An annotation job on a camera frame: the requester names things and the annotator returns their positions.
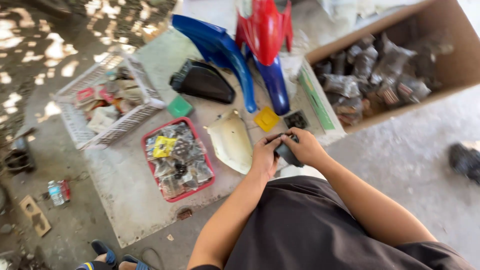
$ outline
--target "person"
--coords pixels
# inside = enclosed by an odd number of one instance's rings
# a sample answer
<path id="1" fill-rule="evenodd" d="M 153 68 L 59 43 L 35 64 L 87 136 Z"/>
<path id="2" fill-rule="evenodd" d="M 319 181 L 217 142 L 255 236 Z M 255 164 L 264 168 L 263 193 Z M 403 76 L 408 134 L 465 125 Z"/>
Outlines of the person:
<path id="1" fill-rule="evenodd" d="M 408 210 L 328 156 L 311 133 L 292 128 L 276 137 L 255 144 L 250 171 L 201 230 L 187 269 L 474 269 Z M 282 142 L 328 182 L 269 182 Z"/>
<path id="2" fill-rule="evenodd" d="M 91 245 L 98 257 L 80 265 L 76 270 L 150 270 L 144 262 L 132 255 L 123 256 L 122 262 L 117 265 L 115 254 L 102 241 L 94 240 Z"/>

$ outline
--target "black shirt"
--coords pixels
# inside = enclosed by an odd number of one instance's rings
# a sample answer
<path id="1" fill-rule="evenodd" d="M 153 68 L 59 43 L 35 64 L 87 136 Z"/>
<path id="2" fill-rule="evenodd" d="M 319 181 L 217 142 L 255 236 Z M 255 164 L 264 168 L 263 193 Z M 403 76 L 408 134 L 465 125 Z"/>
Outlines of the black shirt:
<path id="1" fill-rule="evenodd" d="M 370 238 L 327 181 L 296 176 L 267 184 L 225 266 L 254 269 L 474 268 L 442 243 L 391 247 Z"/>

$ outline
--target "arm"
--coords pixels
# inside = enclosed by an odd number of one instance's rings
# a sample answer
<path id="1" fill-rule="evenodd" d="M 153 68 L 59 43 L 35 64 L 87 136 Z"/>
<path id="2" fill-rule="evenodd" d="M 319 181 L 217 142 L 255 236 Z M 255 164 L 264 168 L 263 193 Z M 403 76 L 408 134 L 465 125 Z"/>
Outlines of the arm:
<path id="1" fill-rule="evenodd" d="M 301 162 L 325 176 L 372 238 L 391 246 L 437 241 L 408 210 L 328 156 L 310 132 L 292 128 L 287 134 L 297 135 L 299 143 L 282 136 L 285 144 Z"/>
<path id="2" fill-rule="evenodd" d="M 280 138 L 275 138 L 276 135 L 268 136 L 255 144 L 250 171 L 205 224 L 187 269 L 200 265 L 223 269 L 268 180 L 275 174 L 278 158 L 273 150 L 281 143 Z"/>

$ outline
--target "concrete floor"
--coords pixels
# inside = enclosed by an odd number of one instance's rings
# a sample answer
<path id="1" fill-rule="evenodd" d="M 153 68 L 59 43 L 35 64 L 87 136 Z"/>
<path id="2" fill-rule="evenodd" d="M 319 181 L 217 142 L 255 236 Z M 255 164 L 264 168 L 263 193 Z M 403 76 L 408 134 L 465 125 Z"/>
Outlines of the concrete floor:
<path id="1" fill-rule="evenodd" d="M 91 66 L 94 55 L 107 49 L 94 38 L 79 43 L 81 46 L 76 46 L 79 53 L 60 64 L 61 67 L 72 59 L 87 59 L 80 61 L 73 77 Z M 201 228 L 223 201 L 120 249 L 81 154 L 75 149 L 60 116 L 51 115 L 43 120 L 51 94 L 71 79 L 57 74 L 54 79 L 46 80 L 44 85 L 37 86 L 25 108 L 23 129 L 38 128 L 35 140 L 30 143 L 38 170 L 29 175 L 19 174 L 6 183 L 19 213 L 16 218 L 24 232 L 25 246 L 30 250 L 40 246 L 52 270 L 74 269 L 92 260 L 95 254 L 89 243 L 93 239 L 105 241 L 117 256 L 138 256 L 144 248 L 151 247 L 161 255 L 164 269 L 184 269 Z M 478 90 L 464 91 L 357 132 L 327 148 L 332 157 L 404 205 L 440 241 L 451 245 L 477 268 L 480 268 L 476 252 L 480 250 L 477 241 L 480 239 L 480 188 L 453 174 L 447 167 L 446 149 L 455 141 L 479 138 L 479 103 Z M 69 204 L 54 208 L 51 201 L 39 200 L 52 225 L 52 230 L 40 238 L 18 209 L 18 202 L 28 194 L 40 198 L 47 191 L 49 181 L 66 176 L 73 179 Z M 167 239 L 169 234 L 173 241 Z M 151 254 L 146 257 L 162 269 Z"/>

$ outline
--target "blue sandal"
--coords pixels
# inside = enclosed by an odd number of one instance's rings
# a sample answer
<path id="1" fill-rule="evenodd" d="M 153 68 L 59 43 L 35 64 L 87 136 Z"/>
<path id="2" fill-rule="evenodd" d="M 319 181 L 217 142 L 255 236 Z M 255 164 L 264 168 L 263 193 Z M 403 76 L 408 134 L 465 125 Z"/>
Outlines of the blue sandal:
<path id="1" fill-rule="evenodd" d="M 99 256 L 106 253 L 106 263 L 111 266 L 112 269 L 117 269 L 117 258 L 115 257 L 115 254 L 102 241 L 93 240 L 92 248 Z"/>
<path id="2" fill-rule="evenodd" d="M 137 267 L 135 268 L 135 270 L 150 270 L 150 268 L 144 262 L 129 254 L 123 256 L 122 261 L 136 263 Z"/>

